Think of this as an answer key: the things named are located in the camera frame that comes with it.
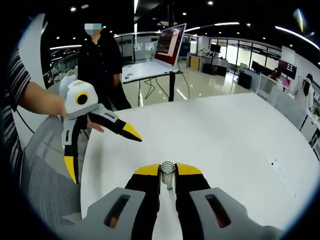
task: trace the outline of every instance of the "desk leg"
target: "desk leg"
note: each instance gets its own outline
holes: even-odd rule
[[[170,73],[169,77],[169,102],[173,102],[175,98],[176,74]]]

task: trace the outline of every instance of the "gray mesh chair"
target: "gray mesh chair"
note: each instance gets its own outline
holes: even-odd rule
[[[79,222],[80,184],[74,184],[64,162],[61,134],[63,124],[49,116],[37,129],[25,149],[21,187],[32,207],[51,228]],[[87,138],[79,136],[79,177]]]
[[[288,94],[283,93],[278,99],[276,109],[279,110],[298,130],[306,118],[307,111],[299,106]]]

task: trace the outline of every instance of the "office desk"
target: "office desk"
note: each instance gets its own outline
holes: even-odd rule
[[[199,168],[209,185],[242,203],[260,225],[284,229],[319,181],[318,160],[301,133],[254,93],[212,96],[118,111],[142,136],[135,142],[92,130],[81,179],[81,212],[142,166],[180,162]],[[276,170],[286,173],[292,197]],[[174,191],[161,185],[153,239],[182,239]]]

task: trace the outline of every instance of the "black clothing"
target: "black clothing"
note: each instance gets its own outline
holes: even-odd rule
[[[97,44],[88,40],[82,45],[78,58],[78,79],[93,85],[99,102],[111,110],[108,97],[117,110],[130,109],[121,83],[114,87],[114,75],[122,73],[122,56],[114,37],[105,30]]]

